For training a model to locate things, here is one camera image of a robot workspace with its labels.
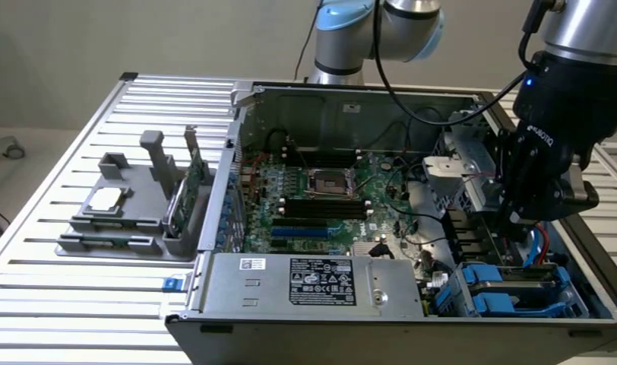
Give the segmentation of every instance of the floor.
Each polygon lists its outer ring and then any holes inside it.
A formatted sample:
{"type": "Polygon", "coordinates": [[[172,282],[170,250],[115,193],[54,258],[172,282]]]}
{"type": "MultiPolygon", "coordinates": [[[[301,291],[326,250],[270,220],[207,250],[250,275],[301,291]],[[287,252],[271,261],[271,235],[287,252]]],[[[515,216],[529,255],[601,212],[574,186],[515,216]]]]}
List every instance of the floor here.
{"type": "Polygon", "coordinates": [[[20,160],[0,155],[0,212],[8,219],[19,213],[78,134],[68,129],[0,128],[0,137],[14,135],[26,149],[20,160]]]}

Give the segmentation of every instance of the gray wall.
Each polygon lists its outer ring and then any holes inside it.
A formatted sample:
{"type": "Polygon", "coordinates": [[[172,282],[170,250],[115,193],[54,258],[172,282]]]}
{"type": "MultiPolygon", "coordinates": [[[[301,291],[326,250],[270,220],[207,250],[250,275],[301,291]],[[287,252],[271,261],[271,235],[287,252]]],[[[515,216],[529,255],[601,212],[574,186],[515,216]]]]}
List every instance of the gray wall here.
{"type": "MultiPolygon", "coordinates": [[[[293,77],[315,0],[0,0],[0,125],[79,129],[123,71],[293,77]]],[[[433,57],[394,84],[501,87],[518,73],[530,1],[442,0],[433,57]]],[[[538,39],[531,49],[538,48],[538,39]]],[[[301,75],[313,66],[306,51],[301,75]]],[[[371,62],[366,80],[378,82],[371,62]]]]}

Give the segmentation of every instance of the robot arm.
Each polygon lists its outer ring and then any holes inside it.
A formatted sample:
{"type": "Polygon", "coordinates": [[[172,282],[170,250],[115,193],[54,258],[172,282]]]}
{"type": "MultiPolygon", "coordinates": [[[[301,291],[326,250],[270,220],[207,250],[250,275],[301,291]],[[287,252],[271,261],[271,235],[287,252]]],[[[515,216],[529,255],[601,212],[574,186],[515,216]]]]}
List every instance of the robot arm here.
{"type": "Polygon", "coordinates": [[[617,132],[617,0],[535,0],[519,53],[527,67],[513,111],[515,132],[501,131],[498,224],[553,221],[591,209],[598,194],[581,178],[593,146],[617,132]],[[543,15],[546,49],[525,59],[543,15]]]}
{"type": "MultiPolygon", "coordinates": [[[[363,84],[362,63],[374,58],[374,0],[326,0],[319,9],[313,84],[363,84]]],[[[382,57],[427,57],[443,28],[438,0],[386,0],[381,11],[382,57]]]]}

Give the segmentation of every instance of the gray 3d-printed holder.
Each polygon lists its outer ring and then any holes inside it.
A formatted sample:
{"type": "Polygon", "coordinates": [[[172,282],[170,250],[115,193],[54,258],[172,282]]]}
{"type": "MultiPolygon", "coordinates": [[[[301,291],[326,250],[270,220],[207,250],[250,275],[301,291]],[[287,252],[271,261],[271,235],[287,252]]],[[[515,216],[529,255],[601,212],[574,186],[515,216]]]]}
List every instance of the gray 3d-printed holder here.
{"type": "Polygon", "coordinates": [[[152,167],[130,165],[123,154],[106,153],[102,157],[102,177],[78,214],[70,219],[67,233],[58,239],[58,255],[183,262],[194,259],[210,200],[211,176],[199,187],[187,227],[179,237],[168,236],[163,217],[184,171],[175,167],[172,156],[164,155],[162,142],[160,131],[143,133],[140,146],[148,150],[152,167]],[[95,209],[91,200],[100,189],[108,188],[119,189],[119,198],[108,209],[95,209]],[[116,241],[124,246],[118,247],[112,243],[116,241]]]}

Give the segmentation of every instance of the power supply label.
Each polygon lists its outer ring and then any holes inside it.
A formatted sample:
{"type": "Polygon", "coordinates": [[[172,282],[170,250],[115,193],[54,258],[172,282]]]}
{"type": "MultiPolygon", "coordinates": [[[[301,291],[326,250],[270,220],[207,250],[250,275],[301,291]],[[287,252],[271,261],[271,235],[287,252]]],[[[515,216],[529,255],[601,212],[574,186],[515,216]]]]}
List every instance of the power supply label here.
{"type": "Polygon", "coordinates": [[[289,295],[297,306],[355,306],[351,260],[290,259],[289,295]]]}

